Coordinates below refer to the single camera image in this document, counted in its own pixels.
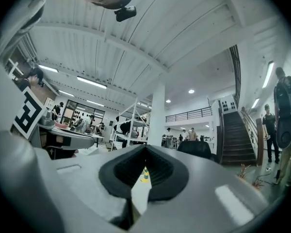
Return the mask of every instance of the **metal rack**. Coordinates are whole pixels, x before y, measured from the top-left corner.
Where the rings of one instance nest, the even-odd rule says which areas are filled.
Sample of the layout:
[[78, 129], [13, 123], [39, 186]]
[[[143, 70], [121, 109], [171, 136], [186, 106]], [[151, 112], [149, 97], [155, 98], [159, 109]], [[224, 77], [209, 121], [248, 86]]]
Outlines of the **metal rack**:
[[[136, 107], [137, 107], [137, 102], [138, 102], [138, 100], [137, 100], [137, 98], [136, 98], [136, 101], [135, 101], [134, 104], [132, 104], [130, 107], [128, 107], [125, 111], [119, 113], [119, 117], [120, 117], [122, 114], [124, 114], [126, 111], [128, 111], [130, 108], [133, 107], [133, 112], [132, 112], [131, 119], [128, 120], [128, 121], [124, 121], [124, 122], [118, 122], [118, 123], [116, 124], [117, 126], [119, 126], [119, 125], [121, 125], [121, 124], [123, 124], [123, 123], [126, 123], [126, 122], [131, 121], [132, 123], [130, 124], [130, 129], [129, 129], [129, 133], [128, 133], [128, 135], [123, 135], [123, 134], [120, 134], [120, 133], [116, 133], [116, 132], [114, 132], [114, 138], [113, 138], [113, 142], [112, 142], [112, 148], [111, 148], [111, 150], [113, 150], [113, 146], [114, 146], [114, 145], [118, 145], [118, 146], [119, 146], [119, 143], [115, 141], [115, 139], [116, 139], [117, 136], [120, 137], [120, 138], [122, 138], [122, 139], [124, 139], [124, 140], [127, 140], [127, 143], [128, 143], [128, 144], [129, 144], [131, 141], [147, 142], [146, 139], [143, 139], [143, 138], [141, 138], [141, 137], [133, 138], [133, 139], [131, 138], [131, 131], [132, 131], [132, 128], [133, 128], [133, 127], [143, 127], [143, 126], [146, 126], [146, 127], [149, 128], [149, 125], [148, 125], [148, 124], [147, 124], [147, 123], [146, 123], [146, 122], [141, 118], [139, 112], [137, 111], [137, 108], [136, 108]], [[135, 119], [136, 114], [139, 116], [139, 118], [141, 118], [141, 121], [138, 121], [138, 120]]]

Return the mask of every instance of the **floor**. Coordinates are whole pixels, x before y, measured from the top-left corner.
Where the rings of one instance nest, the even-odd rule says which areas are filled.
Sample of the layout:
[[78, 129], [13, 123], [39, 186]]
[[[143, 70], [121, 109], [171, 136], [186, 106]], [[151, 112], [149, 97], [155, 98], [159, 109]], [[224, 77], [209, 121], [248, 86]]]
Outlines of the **floor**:
[[[279, 164], [275, 163], [275, 154], [272, 154], [273, 162], [268, 162], [267, 151], [263, 154], [263, 164], [262, 166], [250, 166], [246, 169], [245, 180], [249, 183], [258, 178], [262, 181], [262, 187], [260, 187], [260, 192], [265, 197], [269, 203], [273, 203], [280, 195], [287, 191], [285, 187], [286, 178], [285, 177], [279, 185], [274, 185], [275, 177], [279, 169]], [[240, 166], [225, 166], [226, 170], [232, 172], [233, 174], [240, 173]]]

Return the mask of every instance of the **wooden railing post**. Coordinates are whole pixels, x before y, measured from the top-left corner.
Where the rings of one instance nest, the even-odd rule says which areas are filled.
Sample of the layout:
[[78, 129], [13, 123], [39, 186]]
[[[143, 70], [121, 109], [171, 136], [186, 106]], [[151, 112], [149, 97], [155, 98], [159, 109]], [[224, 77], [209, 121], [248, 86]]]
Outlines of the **wooden railing post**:
[[258, 154], [257, 154], [257, 165], [261, 166], [263, 163], [263, 152], [264, 152], [264, 137], [263, 137], [263, 126], [261, 118], [256, 120], [258, 130]]

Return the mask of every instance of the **ceiling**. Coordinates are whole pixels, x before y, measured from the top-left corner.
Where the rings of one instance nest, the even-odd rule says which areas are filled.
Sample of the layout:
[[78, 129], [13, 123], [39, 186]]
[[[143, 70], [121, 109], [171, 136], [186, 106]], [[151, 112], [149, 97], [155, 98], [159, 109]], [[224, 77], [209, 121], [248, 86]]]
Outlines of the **ceiling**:
[[208, 131], [208, 130], [210, 130], [205, 125], [209, 125], [209, 122], [170, 126], [170, 128], [174, 129], [174, 130], [180, 130], [180, 131], [183, 130], [181, 128], [185, 128], [186, 131], [191, 130], [191, 128], [194, 128], [195, 131]]
[[[136, 6], [137, 16], [119, 23], [113, 11], [85, 0], [47, 0], [40, 22], [19, 49], [26, 58], [58, 69], [45, 72], [56, 89], [116, 111], [133, 104], [160, 74], [174, 70], [180, 74], [170, 77], [166, 97], [175, 102], [235, 84], [228, 51], [200, 65], [192, 52], [235, 27], [225, 0], [132, 0], [129, 5]], [[191, 88], [195, 93], [189, 95]], [[143, 102], [150, 105], [151, 97]]]

